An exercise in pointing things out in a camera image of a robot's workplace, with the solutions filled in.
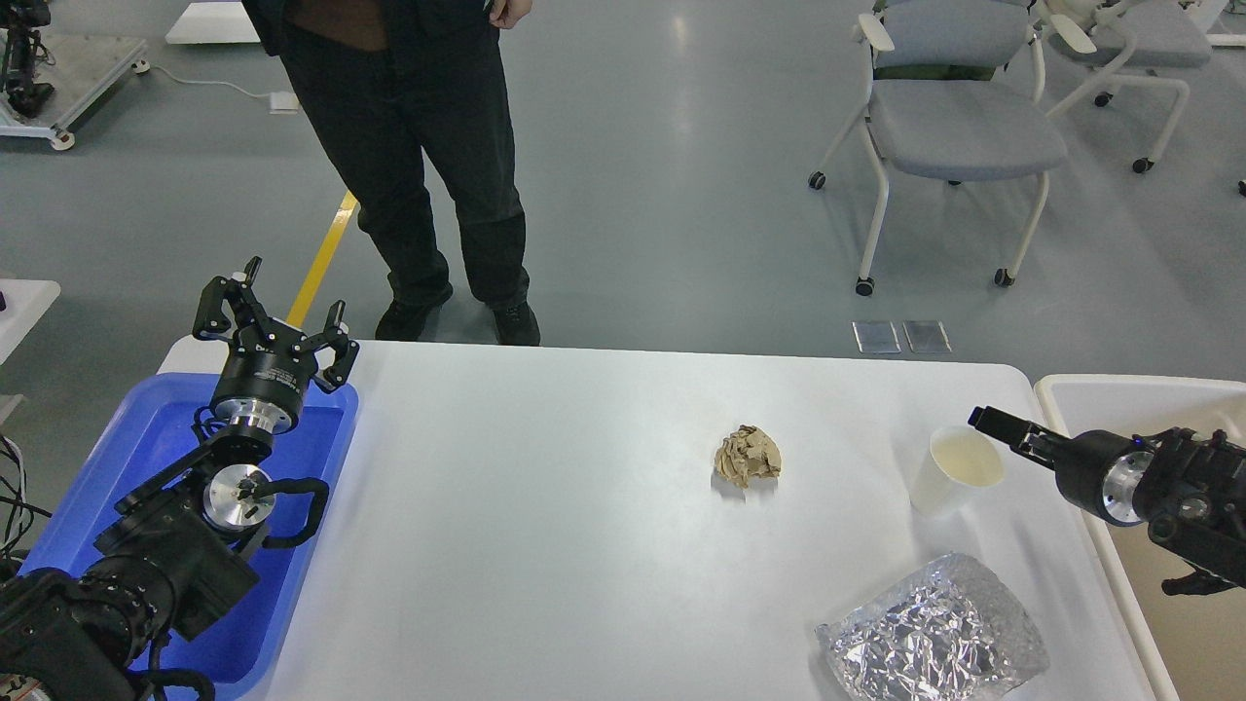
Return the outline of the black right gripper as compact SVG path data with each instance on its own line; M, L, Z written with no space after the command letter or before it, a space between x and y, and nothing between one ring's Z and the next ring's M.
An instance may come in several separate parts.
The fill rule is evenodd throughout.
M1006 445L1015 456L1050 466L1062 497L1087 514L1113 527L1139 527L1148 520L1139 513L1136 497L1158 452L1155 440L1106 430L1068 438L991 405L971 408L969 427Z

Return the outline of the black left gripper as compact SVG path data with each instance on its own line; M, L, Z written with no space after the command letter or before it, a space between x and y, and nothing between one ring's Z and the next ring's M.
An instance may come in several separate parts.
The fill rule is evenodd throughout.
M265 431L283 435L298 425L309 386L324 393L346 386L360 346L348 335L344 299L329 308L320 332L307 336L285 322L265 332L265 310L253 289L260 266L262 258L252 256L243 271L206 284L192 337L231 341L209 402L213 417L227 423L258 416Z

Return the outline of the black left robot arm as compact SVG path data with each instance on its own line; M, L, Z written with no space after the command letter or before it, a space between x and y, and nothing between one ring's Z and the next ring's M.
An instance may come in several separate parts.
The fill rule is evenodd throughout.
M206 633L260 581L260 550L319 532L331 489L320 476L265 473L295 430L309 388L345 387L360 350L336 301L320 332L270 316L254 293L260 258L206 284L193 337L228 347L196 408L196 447L115 502L80 575L39 568L2 585L2 684L22 700L164 700L171 687L213 700L201 671L164 667L169 639Z

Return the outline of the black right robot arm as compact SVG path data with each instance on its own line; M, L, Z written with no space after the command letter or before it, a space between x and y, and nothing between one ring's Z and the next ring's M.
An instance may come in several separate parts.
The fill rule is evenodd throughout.
M1222 430L1064 436L989 405L971 410L969 427L1050 469L1063 499L1087 514L1113 527L1148 527L1153 544L1192 568L1161 581L1165 595L1245 586L1245 453Z

